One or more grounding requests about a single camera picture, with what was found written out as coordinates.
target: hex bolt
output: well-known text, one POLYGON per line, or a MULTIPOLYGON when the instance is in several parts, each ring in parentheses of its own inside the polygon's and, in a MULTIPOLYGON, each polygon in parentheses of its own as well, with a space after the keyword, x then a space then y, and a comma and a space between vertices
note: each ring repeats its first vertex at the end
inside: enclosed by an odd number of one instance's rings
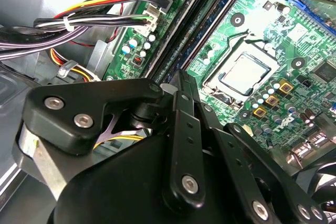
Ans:
POLYGON ((240 130, 240 128, 237 126, 237 125, 233 125, 233 129, 236 131, 236 132, 242 132, 241 130, 240 130))
POLYGON ((149 84, 149 88, 155 92, 159 92, 160 91, 160 88, 154 84, 149 84))
POLYGON ((307 220, 310 220, 310 214, 302 205, 298 205, 298 210, 307 220))
POLYGON ((255 200, 252 202, 253 210, 256 212, 256 214, 262 219, 267 220, 268 219, 268 212, 266 208, 261 204, 259 201, 255 200))
POLYGON ((186 101, 189 101, 189 97, 187 97, 186 95, 182 95, 182 98, 184 99, 184 100, 186 100, 186 101))
POLYGON ((313 212, 313 214, 316 216, 316 218, 318 218, 319 220, 323 219, 323 215, 321 214, 321 212, 316 207, 311 206, 310 210, 313 212))
POLYGON ((89 128, 93 126, 93 119, 89 115, 86 114, 78 114, 74 117, 74 123, 80 128, 89 128))
POLYGON ((195 194, 198 192, 198 183, 192 176, 183 176, 182 185, 184 189, 190 194, 195 194))
POLYGON ((64 107, 64 102, 57 97, 48 97, 44 100, 44 105, 51 110, 60 110, 64 107))
POLYGON ((204 105, 204 108, 207 112, 211 112, 212 111, 212 108, 208 105, 208 104, 205 104, 204 105))

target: cable bundle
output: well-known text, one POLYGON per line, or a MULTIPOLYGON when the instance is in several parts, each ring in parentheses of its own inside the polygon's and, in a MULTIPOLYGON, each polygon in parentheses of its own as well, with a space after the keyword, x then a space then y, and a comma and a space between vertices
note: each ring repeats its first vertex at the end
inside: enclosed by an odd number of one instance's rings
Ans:
MULTIPOLYGON (((35 52, 47 50, 52 62, 62 66, 68 60, 60 55, 54 47, 72 42, 85 33, 92 26, 138 26, 146 25, 148 15, 107 15, 108 10, 115 4, 139 0, 86 0, 68 8, 54 18, 38 18, 34 27, 3 27, 0 28, 0 61, 11 60, 35 52)), ((141 0, 156 3, 159 6, 162 0, 141 0)), ((97 77, 82 66, 71 69, 83 76, 85 81, 97 80, 97 77)))

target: black cable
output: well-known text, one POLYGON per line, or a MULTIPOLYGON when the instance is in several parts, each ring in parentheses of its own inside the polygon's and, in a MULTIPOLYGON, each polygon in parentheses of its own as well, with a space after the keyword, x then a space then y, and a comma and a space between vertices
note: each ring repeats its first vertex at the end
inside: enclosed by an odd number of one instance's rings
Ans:
MULTIPOLYGON (((127 21, 127 22, 118 22, 118 23, 114 23, 114 22, 77 22, 77 23, 71 23, 72 26, 106 26, 106 27, 120 27, 120 26, 143 26, 147 24, 146 21, 142 21, 142 20, 133 20, 133 21, 127 21)), ((59 24, 59 25, 50 25, 48 27, 51 28, 63 28, 66 29, 64 27, 64 24, 59 24)))
POLYGON ((11 59, 22 57, 24 55, 29 55, 35 52, 40 52, 40 51, 47 50, 53 47, 57 47, 73 39, 76 39, 77 37, 85 33, 88 29, 89 27, 85 27, 85 26, 76 27, 74 31, 68 32, 67 36, 62 41, 50 43, 43 47, 38 47, 38 48, 33 48, 33 49, 31 48, 30 49, 10 49, 10 50, 0 51, 0 60, 11 60, 11 59))

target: screw hole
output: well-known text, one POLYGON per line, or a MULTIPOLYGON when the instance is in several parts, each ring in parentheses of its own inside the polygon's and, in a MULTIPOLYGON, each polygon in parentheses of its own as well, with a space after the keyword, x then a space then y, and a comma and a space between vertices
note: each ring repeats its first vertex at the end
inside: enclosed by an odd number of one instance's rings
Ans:
POLYGON ((187 138, 187 141, 188 141, 188 143, 190 143, 190 144, 194 144, 194 140, 193 140, 191 137, 188 137, 188 138, 187 138))
POLYGON ((237 165, 239 165, 239 166, 243 166, 242 163, 241 163, 241 161, 240 161, 239 159, 236 159, 236 163, 237 163, 237 165))
POLYGON ((166 121, 167 121, 167 117, 166 116, 159 116, 157 119, 156 119, 156 121, 158 122, 158 123, 160 123, 160 124, 163 124, 163 123, 165 123, 166 121))
POLYGON ((182 98, 184 99, 184 100, 186 100, 186 101, 189 101, 189 97, 187 97, 186 95, 182 95, 182 98))

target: white plastic connector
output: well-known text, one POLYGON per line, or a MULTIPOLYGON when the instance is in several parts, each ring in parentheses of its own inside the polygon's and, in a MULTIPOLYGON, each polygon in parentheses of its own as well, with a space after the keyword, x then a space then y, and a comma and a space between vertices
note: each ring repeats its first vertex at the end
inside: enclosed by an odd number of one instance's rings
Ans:
POLYGON ((144 37, 148 37, 148 35, 155 31, 157 27, 157 19, 159 18, 160 11, 155 8, 152 4, 149 5, 149 7, 143 11, 142 14, 149 15, 152 17, 152 19, 148 20, 149 24, 145 26, 137 26, 134 30, 137 31, 139 34, 141 34, 144 37))

